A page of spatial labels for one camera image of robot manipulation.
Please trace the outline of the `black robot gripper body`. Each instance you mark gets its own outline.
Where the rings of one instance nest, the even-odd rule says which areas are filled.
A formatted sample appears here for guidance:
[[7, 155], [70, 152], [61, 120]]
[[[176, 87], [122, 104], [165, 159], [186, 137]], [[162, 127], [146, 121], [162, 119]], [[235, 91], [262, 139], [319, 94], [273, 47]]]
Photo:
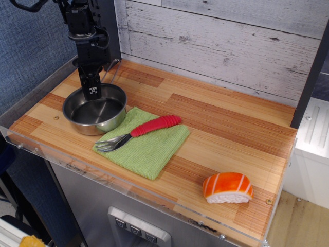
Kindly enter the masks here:
[[78, 58], [75, 66], [81, 79], [93, 78], [111, 62], [108, 36], [72, 36]]

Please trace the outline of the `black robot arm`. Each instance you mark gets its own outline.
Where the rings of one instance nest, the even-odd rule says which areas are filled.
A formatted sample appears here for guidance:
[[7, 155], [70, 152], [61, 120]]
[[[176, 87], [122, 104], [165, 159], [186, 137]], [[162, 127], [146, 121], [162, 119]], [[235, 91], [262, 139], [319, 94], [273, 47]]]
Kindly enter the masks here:
[[64, 23], [68, 26], [68, 37], [75, 42], [77, 57], [73, 65], [78, 69], [85, 100], [102, 96], [99, 73], [110, 63], [109, 34], [94, 20], [90, 1], [55, 1]]

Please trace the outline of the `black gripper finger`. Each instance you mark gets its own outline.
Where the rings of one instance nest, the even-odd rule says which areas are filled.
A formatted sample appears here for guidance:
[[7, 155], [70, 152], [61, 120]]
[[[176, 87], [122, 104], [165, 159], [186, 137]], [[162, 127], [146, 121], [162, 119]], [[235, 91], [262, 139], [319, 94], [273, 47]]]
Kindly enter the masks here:
[[86, 77], [83, 81], [83, 94], [87, 101], [101, 98], [101, 80], [100, 76], [92, 78]]
[[78, 73], [79, 73], [79, 79], [80, 79], [80, 83], [81, 83], [81, 88], [82, 88], [82, 92], [84, 97], [87, 95], [87, 80], [86, 80], [86, 75], [83, 71], [83, 69], [81, 67], [78, 67]]

